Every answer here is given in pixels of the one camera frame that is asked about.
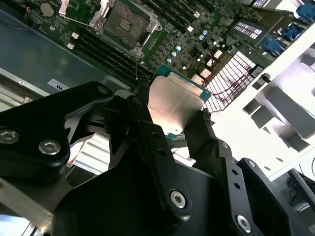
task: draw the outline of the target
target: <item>green circuit board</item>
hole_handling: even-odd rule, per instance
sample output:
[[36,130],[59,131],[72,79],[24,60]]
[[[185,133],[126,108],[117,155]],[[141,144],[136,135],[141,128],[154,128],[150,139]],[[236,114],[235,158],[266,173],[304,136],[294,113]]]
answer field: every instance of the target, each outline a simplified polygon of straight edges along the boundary
[[[63,15],[64,1],[29,0],[27,14],[49,38],[65,47],[73,45],[70,49],[77,55],[129,80],[136,74],[150,80],[162,64],[192,78],[209,67],[217,50],[227,49],[226,35],[235,20],[254,20],[235,0],[110,0],[110,10],[96,29],[91,22],[104,0],[68,0]],[[43,3],[52,9],[43,9]],[[158,24],[150,31],[152,18]]]

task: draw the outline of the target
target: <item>mesh grille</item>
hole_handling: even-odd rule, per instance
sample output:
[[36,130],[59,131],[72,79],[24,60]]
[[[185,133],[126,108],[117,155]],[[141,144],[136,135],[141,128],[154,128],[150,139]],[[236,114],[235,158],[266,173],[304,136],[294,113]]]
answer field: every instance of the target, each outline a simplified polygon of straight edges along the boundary
[[256,65],[241,52],[238,52],[206,86],[212,94],[204,108],[210,112],[223,111],[246,89],[254,77],[249,71]]

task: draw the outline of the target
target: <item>blue connector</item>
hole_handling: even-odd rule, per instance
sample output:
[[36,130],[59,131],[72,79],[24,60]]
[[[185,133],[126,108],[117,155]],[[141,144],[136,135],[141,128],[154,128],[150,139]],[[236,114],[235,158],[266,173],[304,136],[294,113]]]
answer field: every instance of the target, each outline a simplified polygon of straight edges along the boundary
[[307,23],[313,23],[315,21],[315,5],[307,3],[297,8],[296,13],[305,20]]
[[262,47],[275,56],[279,56],[286,49],[286,45],[277,39],[266,39],[263,41]]
[[289,40],[289,41],[294,41],[296,40],[298,37],[300,37],[300,35],[302,34],[303,29],[300,27],[297,27],[294,24],[291,24],[286,30],[282,31],[283,36]]

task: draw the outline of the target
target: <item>screw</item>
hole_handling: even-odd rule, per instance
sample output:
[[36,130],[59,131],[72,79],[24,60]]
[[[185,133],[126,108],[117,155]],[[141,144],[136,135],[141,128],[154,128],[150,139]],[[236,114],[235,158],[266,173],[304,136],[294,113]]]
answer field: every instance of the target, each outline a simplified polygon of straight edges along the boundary
[[0,144],[13,144],[19,139],[19,133],[12,129],[3,129],[0,131]]
[[222,146],[225,147],[225,148],[229,148],[228,145],[227,145],[227,143],[224,142],[224,141],[222,141]]
[[45,155],[56,155],[60,152],[61,147],[59,143],[54,140],[44,140],[39,144],[38,149]]
[[98,87],[98,91],[100,91],[100,92],[103,93],[103,94],[108,94],[108,91],[107,91],[104,87],[102,87],[102,86],[99,86],[99,87]]
[[237,215],[236,220],[238,225],[244,230],[246,233],[250,233],[252,231],[251,225],[248,222],[248,220],[242,216],[242,215]]
[[251,167],[253,167],[253,168],[256,167],[255,164],[254,164],[252,161],[248,161],[248,164],[249,164]]
[[171,200],[178,208],[184,208],[186,205],[185,197],[178,191],[171,192]]
[[141,100],[139,98],[135,97],[135,98],[133,98],[133,100],[134,100],[135,103],[138,103],[139,105],[142,105],[142,102],[141,102]]

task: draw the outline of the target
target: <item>silver metal plate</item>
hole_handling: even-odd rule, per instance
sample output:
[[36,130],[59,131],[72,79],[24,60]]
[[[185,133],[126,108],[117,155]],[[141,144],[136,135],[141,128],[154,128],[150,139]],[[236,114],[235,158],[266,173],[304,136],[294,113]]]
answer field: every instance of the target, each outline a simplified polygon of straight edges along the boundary
[[165,134],[179,135],[204,105],[199,88],[176,74],[157,76],[150,86],[149,111]]

